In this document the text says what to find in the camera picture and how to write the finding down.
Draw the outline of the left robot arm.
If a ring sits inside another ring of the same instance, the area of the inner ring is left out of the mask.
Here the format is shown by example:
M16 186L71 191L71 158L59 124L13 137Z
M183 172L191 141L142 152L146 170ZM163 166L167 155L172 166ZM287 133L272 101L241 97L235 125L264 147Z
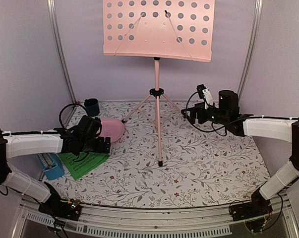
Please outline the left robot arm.
M10 166L8 160L44 153L71 153L75 156L81 152L108 154L111 140L101 137L101 133L101 120L89 116L83 116L78 125L69 129L61 126L47 131L4 132L0 128L0 185L28 195L44 203L53 215L60 215L64 204L58 192L51 185Z

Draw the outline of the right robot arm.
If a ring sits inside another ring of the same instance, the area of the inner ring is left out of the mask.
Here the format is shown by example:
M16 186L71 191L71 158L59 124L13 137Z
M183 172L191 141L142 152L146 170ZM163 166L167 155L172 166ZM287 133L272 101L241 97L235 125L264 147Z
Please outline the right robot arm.
M273 116L299 115L299 90L264 92L245 90L241 97L241 109L246 113ZM256 145L269 172L276 172L291 155L291 145L277 139L255 137ZM286 190L292 202L299 202L299 180Z

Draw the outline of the pink music stand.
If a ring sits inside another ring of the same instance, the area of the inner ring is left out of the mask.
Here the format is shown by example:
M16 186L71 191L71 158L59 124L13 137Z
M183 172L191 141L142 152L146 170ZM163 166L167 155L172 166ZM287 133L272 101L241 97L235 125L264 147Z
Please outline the pink music stand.
M103 1L104 55L154 60L154 88L122 122L127 122L154 97L159 153L162 152L160 98L175 106L160 88L160 59L211 61L215 3L214 0Z

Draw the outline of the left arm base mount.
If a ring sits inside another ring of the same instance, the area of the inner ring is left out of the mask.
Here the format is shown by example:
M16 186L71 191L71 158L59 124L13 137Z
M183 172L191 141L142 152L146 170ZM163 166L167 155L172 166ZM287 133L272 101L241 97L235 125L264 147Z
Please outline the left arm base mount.
M46 202L39 205L38 211L48 214L51 217L63 218L78 221L82 207L77 200L62 201L58 198L49 198Z

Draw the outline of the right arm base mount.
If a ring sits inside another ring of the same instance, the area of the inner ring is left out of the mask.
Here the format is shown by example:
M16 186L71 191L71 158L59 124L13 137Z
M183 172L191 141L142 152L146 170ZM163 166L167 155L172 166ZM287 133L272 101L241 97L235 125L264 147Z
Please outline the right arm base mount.
M272 212L273 208L270 204L270 200L263 198L259 189L251 195L249 202L240 201L239 204L230 204L229 206L229 213L233 221L247 220L262 216L260 219L246 222L246 228L253 233L259 233L265 229Z

